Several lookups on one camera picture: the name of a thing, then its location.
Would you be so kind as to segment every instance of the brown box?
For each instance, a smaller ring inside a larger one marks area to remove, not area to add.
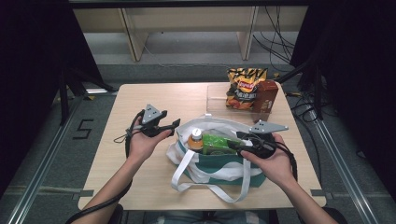
[[[253,103],[252,112],[255,114],[269,114],[274,105],[278,87],[273,80],[265,80],[259,83],[256,100]]]

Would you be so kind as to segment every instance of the tote bag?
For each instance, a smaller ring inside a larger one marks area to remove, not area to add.
[[[205,185],[224,202],[236,203],[245,199],[249,187],[257,188],[263,183],[265,176],[262,170],[236,154],[203,155],[189,150],[187,140],[195,128],[220,133],[236,140],[236,132],[248,133],[250,127],[227,119],[215,119],[209,114],[177,127],[177,141],[166,152],[167,157],[177,166],[171,182],[173,189],[181,192],[194,185]],[[192,182],[179,184],[183,174]],[[233,199],[220,185],[241,186],[241,193]]]

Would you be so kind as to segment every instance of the bag handle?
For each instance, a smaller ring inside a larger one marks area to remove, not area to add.
[[[232,197],[230,197],[223,189],[221,189],[219,186],[216,186],[216,185],[195,184],[195,183],[183,183],[183,184],[179,185],[178,180],[180,179],[184,170],[189,165],[189,163],[194,155],[195,155],[194,151],[187,150],[186,154],[183,157],[183,160],[180,162],[174,175],[172,176],[171,186],[173,189],[175,189],[179,192],[182,192],[191,186],[204,185],[204,186],[207,186],[210,190],[212,190],[216,195],[218,195],[226,203],[236,203],[236,202],[240,202],[246,198],[246,196],[248,195],[248,187],[250,185],[250,161],[248,161],[247,159],[244,159],[244,163],[243,163],[244,177],[242,180],[241,193],[236,199],[233,199]]]

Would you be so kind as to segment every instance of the person's right arm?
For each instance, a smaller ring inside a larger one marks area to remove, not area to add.
[[[284,143],[279,134],[273,133],[277,142]],[[277,184],[288,196],[294,208],[305,223],[336,223],[297,183],[291,172],[288,155],[277,150],[268,159],[261,159],[247,151],[241,152],[247,160],[257,164],[264,174]]]

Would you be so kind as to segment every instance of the human hand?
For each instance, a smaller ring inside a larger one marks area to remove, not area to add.
[[[134,126],[139,125],[141,119],[142,118],[139,117],[134,123]],[[148,137],[138,130],[133,130],[128,158],[138,159],[141,162],[145,161],[151,156],[157,144],[167,138],[171,132],[171,130],[166,130],[154,137]]]
[[[276,142],[285,144],[282,136],[279,134],[273,133],[273,137]],[[289,181],[295,180],[291,171],[290,159],[282,150],[276,150],[274,155],[267,159],[261,159],[247,151],[242,151],[241,155],[248,161],[258,165],[262,169],[262,172],[281,188]]]

